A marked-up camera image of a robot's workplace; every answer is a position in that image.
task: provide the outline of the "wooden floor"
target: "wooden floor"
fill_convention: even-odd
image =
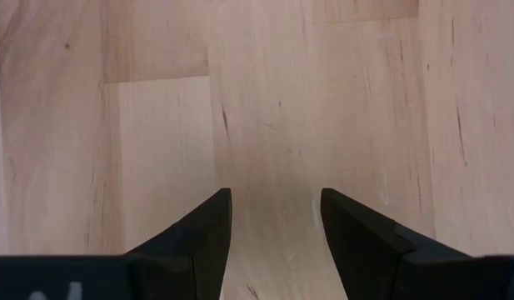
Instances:
[[[121,253],[221,187],[226,300],[346,297],[323,187],[514,253],[514,0],[0,0],[0,253]]]

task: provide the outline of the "black plastic part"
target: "black plastic part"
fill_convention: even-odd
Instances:
[[[217,300],[231,219],[231,191],[222,189],[123,255],[0,257],[0,300]]]
[[[350,300],[514,300],[514,256],[469,257],[330,188],[321,212]]]

